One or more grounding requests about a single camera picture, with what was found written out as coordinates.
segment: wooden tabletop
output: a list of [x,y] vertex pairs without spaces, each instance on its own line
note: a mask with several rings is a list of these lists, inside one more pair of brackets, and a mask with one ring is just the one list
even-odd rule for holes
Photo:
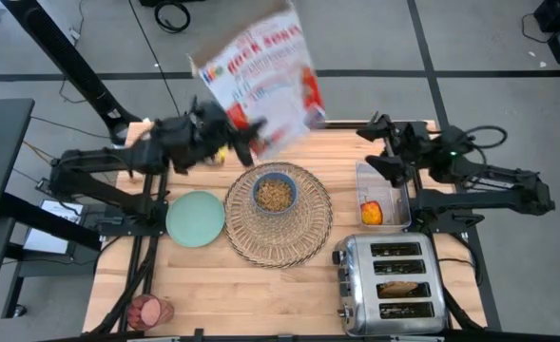
[[[133,123],[128,140],[148,126]],[[429,124],[435,130],[434,123]],[[330,194],[334,225],[325,246],[305,264],[284,270],[255,267],[235,253],[224,235],[201,248],[185,248],[168,236],[159,241],[152,293],[170,301],[174,318],[147,335],[192,335],[204,328],[207,335],[343,334],[338,309],[337,268],[331,252],[352,234],[369,233],[359,226],[356,162],[378,154],[382,142],[370,143],[354,130],[320,130],[281,152],[274,161],[292,162],[313,173]],[[207,190],[224,199],[231,184],[244,172],[231,154],[224,166],[196,166],[188,176],[171,173],[170,202],[193,190]],[[452,192],[421,175],[426,188]],[[142,176],[131,180],[122,173],[117,187],[142,192]],[[438,257],[470,260],[468,250],[445,234],[434,236]],[[84,331],[97,326],[126,285],[133,237],[123,237],[100,258]],[[486,326],[473,269],[459,262],[442,262],[444,284],[470,318]]]

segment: green plate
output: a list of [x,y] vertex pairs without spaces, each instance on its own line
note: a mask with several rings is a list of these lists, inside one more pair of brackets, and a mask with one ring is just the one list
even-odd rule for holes
[[165,216],[167,233],[184,247],[201,247],[212,242],[223,226],[222,203],[205,191],[192,191],[176,199]]

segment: silver toaster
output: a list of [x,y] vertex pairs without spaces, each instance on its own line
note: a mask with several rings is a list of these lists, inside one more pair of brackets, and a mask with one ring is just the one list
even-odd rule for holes
[[[425,235],[349,236],[335,247],[333,262],[338,265],[338,314],[347,334],[437,333],[444,328],[442,283]],[[396,285],[406,285],[406,292],[388,290]]]

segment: gray floor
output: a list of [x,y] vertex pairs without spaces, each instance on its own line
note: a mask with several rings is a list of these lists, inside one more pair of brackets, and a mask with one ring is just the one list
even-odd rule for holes
[[[79,50],[98,72],[155,72],[155,61],[123,0],[84,0],[86,17]],[[409,9],[402,0],[296,0],[319,69],[422,70]],[[520,34],[520,17],[540,0],[417,0],[436,70],[560,69],[546,45]],[[57,0],[69,21],[79,22],[78,0]],[[191,27],[179,35],[157,28],[150,9],[136,6],[145,32],[166,71],[188,71],[185,54],[203,40],[239,23],[263,6],[255,0],[208,0],[187,4]],[[539,32],[533,21],[528,30]],[[53,74],[57,68],[32,43],[10,15],[0,25],[0,74]],[[395,119],[436,119],[425,78],[322,78],[331,119],[364,119],[371,111]],[[162,81],[111,81],[107,86],[141,117],[174,115]],[[192,95],[210,97],[200,81],[172,80],[180,107]],[[440,79],[449,120],[463,128],[499,124],[510,132],[500,148],[489,151],[497,165],[541,171],[557,210],[541,218],[508,211],[485,212],[479,225],[484,257],[502,328],[509,332],[560,334],[560,79]],[[59,82],[0,83],[0,98],[36,101],[34,115],[91,132],[104,133],[87,104],[64,102]],[[66,94],[78,99],[70,86]],[[97,148],[104,140],[32,122],[26,140],[49,153],[68,148]],[[22,150],[16,168],[35,178],[48,167]],[[9,191],[38,203],[32,182],[13,174]],[[16,239],[24,234],[18,230]],[[10,273],[0,280],[0,308]],[[82,327],[91,276],[27,281],[20,302],[30,313],[0,320],[0,341],[33,341],[77,335]]]

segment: woven placemat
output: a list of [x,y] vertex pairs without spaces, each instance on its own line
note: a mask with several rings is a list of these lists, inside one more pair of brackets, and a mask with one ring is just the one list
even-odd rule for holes
[[[287,213],[266,214],[254,202],[252,187],[269,172],[284,173],[297,186],[297,202]],[[319,180],[288,162],[266,163],[241,175],[224,199],[224,211],[224,231],[233,248],[269,268],[295,266],[317,254],[333,223],[330,197]]]

